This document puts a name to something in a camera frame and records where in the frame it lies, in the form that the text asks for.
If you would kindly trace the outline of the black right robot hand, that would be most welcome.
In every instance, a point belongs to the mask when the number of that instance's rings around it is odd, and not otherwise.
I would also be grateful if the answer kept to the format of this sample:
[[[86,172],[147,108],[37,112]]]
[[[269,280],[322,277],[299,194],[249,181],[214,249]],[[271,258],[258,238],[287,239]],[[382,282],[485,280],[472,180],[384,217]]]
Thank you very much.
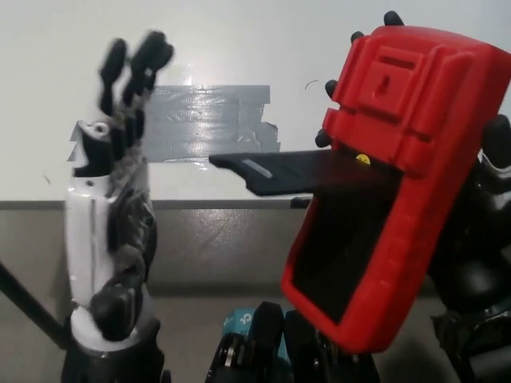
[[[510,166],[510,125],[489,112],[502,98],[509,56],[468,83],[459,45],[433,43],[432,30],[404,37],[406,53],[377,57],[373,38],[353,34],[342,76],[327,83],[331,110],[319,147],[384,172],[391,189],[372,187],[313,199],[306,248],[297,259],[296,291],[324,317],[344,324],[371,312],[397,323],[430,276],[449,310],[472,313],[510,292],[501,250],[510,241],[510,206],[493,197],[510,187],[498,172]]]

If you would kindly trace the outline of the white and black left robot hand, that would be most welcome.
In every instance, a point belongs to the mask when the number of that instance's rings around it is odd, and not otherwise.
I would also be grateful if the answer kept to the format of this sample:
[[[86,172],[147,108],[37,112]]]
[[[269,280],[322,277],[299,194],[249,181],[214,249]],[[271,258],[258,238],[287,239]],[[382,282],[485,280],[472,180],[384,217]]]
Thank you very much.
[[[76,342],[93,351],[129,348],[156,324],[146,281],[157,227],[142,144],[145,107],[173,53],[158,30],[134,54],[115,39],[99,70],[97,114],[73,131],[65,196],[70,325]]]

